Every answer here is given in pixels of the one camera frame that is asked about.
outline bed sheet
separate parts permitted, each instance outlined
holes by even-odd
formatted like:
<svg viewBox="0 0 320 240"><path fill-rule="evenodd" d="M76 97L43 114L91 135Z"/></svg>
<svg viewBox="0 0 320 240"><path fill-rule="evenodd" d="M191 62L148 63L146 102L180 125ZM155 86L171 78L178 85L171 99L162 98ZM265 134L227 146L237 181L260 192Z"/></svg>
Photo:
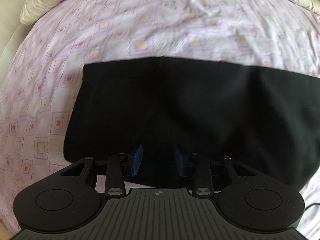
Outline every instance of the bed sheet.
<svg viewBox="0 0 320 240"><path fill-rule="evenodd" d="M17 193L69 165L63 143L84 64L171 56L319 77L319 18L287 0L63 1L36 22L0 88L0 219L17 233ZM299 225L311 240L315 209Z"/></svg>

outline cable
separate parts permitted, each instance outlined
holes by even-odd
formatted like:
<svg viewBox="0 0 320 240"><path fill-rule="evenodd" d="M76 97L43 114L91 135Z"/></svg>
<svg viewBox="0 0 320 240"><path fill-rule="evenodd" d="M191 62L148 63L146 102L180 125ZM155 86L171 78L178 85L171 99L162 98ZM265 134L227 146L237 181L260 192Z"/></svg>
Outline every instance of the cable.
<svg viewBox="0 0 320 240"><path fill-rule="evenodd" d="M320 203L312 203L310 205L308 205L304 211L306 211L308 208L312 207L312 206L315 206L315 205L320 205Z"/></svg>

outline black plastic base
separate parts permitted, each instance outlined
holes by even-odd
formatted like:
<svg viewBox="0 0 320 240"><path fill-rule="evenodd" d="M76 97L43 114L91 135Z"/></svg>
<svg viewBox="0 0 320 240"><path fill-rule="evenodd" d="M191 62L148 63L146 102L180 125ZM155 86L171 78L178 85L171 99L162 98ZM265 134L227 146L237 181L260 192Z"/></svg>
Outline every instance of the black plastic base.
<svg viewBox="0 0 320 240"><path fill-rule="evenodd" d="M88 224L67 233L41 234L22 230L14 240L300 240L295 229L279 233L249 232L228 222L210 199L187 189L133 188L129 195L110 199Z"/></svg>

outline black cloth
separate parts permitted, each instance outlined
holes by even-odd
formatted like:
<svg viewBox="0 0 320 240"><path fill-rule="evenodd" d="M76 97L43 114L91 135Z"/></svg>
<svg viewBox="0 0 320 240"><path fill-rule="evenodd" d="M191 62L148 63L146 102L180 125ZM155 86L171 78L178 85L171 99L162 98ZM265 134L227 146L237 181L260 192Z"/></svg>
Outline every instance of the black cloth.
<svg viewBox="0 0 320 240"><path fill-rule="evenodd" d="M320 79L258 66L152 57L84 66L64 155L143 145L131 182L183 186L173 147L229 155L300 190L320 165Z"/></svg>

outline black circular pad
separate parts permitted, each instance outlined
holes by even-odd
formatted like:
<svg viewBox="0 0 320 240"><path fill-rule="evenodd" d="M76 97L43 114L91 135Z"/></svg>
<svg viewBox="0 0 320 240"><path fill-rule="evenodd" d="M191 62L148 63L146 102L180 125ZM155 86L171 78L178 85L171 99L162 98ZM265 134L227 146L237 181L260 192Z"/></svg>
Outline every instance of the black circular pad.
<svg viewBox="0 0 320 240"><path fill-rule="evenodd" d="M273 190L260 188L248 192L245 201L253 208L272 210L281 205L282 197Z"/></svg>
<svg viewBox="0 0 320 240"><path fill-rule="evenodd" d="M47 190L36 198L38 207L49 211L66 208L72 201L73 195L70 192L61 189Z"/></svg>

